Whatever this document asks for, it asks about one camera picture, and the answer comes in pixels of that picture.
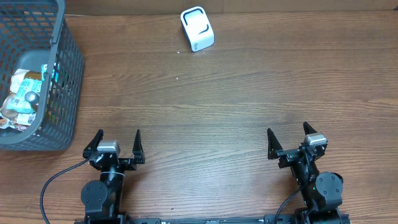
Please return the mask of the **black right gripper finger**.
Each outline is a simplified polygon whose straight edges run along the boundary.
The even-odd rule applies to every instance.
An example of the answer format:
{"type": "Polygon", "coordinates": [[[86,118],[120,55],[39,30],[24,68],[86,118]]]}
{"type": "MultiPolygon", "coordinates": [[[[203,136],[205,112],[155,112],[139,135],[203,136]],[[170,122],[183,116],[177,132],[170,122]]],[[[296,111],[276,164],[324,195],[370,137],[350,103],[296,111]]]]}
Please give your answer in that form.
{"type": "Polygon", "coordinates": [[[280,142],[277,140],[273,130],[271,128],[267,129],[267,138],[268,138],[268,155],[267,158],[269,160],[277,159],[279,157],[279,153],[283,151],[283,147],[280,145],[280,142]]]}
{"type": "Polygon", "coordinates": [[[306,135],[317,133],[317,131],[313,129],[306,121],[303,123],[303,129],[306,135]]]}

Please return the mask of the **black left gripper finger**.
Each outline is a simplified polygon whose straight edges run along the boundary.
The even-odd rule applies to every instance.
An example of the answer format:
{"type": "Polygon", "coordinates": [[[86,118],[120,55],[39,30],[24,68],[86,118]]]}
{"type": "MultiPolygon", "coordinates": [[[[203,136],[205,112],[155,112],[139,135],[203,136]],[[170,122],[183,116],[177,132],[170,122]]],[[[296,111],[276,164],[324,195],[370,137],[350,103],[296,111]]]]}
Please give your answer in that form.
{"type": "Polygon", "coordinates": [[[135,164],[144,164],[146,161],[145,154],[141,143],[141,132],[138,129],[134,138],[134,145],[132,147],[132,153],[134,154],[135,164]]]}
{"type": "Polygon", "coordinates": [[[91,154],[96,151],[98,144],[103,139],[103,130],[99,129],[95,137],[90,141],[90,143],[83,150],[83,158],[87,159],[91,154]]]}

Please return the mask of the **brown snack bag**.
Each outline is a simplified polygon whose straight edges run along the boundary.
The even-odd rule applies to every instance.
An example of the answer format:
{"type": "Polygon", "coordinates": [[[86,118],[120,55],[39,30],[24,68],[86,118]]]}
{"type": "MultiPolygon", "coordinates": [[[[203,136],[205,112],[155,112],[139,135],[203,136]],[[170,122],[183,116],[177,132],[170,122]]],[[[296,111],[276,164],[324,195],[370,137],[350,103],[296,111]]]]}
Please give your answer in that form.
{"type": "Polygon", "coordinates": [[[8,96],[1,107],[1,129],[25,131],[33,123],[37,109],[33,109],[25,96],[28,92],[39,95],[41,86],[41,73],[24,69],[15,71],[8,96]]]}

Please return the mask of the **yellow liquid bottle silver cap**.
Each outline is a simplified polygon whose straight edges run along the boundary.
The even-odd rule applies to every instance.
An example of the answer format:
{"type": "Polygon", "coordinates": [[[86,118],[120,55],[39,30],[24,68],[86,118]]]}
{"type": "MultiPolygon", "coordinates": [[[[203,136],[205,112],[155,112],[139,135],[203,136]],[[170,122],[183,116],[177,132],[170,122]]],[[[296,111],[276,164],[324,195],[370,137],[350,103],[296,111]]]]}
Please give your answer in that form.
{"type": "Polygon", "coordinates": [[[25,94],[25,100],[30,104],[33,112],[36,113],[39,108],[39,95],[34,91],[29,91],[25,94]]]}

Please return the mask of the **teal tissue pack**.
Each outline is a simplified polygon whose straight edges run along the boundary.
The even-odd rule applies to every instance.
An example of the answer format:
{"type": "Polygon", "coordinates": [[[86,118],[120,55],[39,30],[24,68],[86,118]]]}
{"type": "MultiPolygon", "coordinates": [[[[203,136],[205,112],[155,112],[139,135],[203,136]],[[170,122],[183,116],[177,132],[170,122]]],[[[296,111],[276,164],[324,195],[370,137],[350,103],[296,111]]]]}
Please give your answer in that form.
{"type": "MultiPolygon", "coordinates": [[[[45,72],[47,71],[47,64],[43,64],[41,65],[41,77],[42,77],[42,81],[45,80],[45,72]]],[[[56,82],[58,82],[58,72],[53,69],[52,70],[52,78],[55,79],[56,82]]]]}

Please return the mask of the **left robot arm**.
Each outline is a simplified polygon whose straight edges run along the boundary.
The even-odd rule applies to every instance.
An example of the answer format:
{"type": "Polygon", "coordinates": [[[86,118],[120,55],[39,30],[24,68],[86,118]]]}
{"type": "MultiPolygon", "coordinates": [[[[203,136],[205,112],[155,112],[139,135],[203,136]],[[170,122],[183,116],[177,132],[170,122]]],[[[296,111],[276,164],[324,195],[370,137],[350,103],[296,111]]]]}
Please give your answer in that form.
{"type": "Polygon", "coordinates": [[[98,180],[88,182],[81,190],[85,206],[84,223],[130,223],[130,217],[121,211],[121,199],[126,171],[134,171],[138,164],[145,163],[141,132],[136,131],[132,158],[120,157],[116,140],[103,140],[103,130],[83,150],[83,158],[100,171],[98,180]]]}

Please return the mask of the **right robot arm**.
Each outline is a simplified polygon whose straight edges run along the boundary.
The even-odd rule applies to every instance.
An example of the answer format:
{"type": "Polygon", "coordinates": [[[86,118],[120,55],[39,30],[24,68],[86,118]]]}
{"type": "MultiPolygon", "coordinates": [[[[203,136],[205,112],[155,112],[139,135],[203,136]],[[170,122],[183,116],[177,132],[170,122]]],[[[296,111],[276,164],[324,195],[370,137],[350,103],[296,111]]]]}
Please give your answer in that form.
{"type": "Polygon", "coordinates": [[[349,218],[341,215],[343,178],[335,172],[320,172],[316,160],[325,155],[328,140],[307,122],[303,123],[305,137],[296,149],[285,150],[273,130],[267,130],[269,160],[278,159],[279,168],[290,168],[298,189],[288,196],[274,216],[274,223],[287,203],[297,194],[302,194],[304,208],[296,209],[289,220],[294,223],[344,223],[349,218]]]}

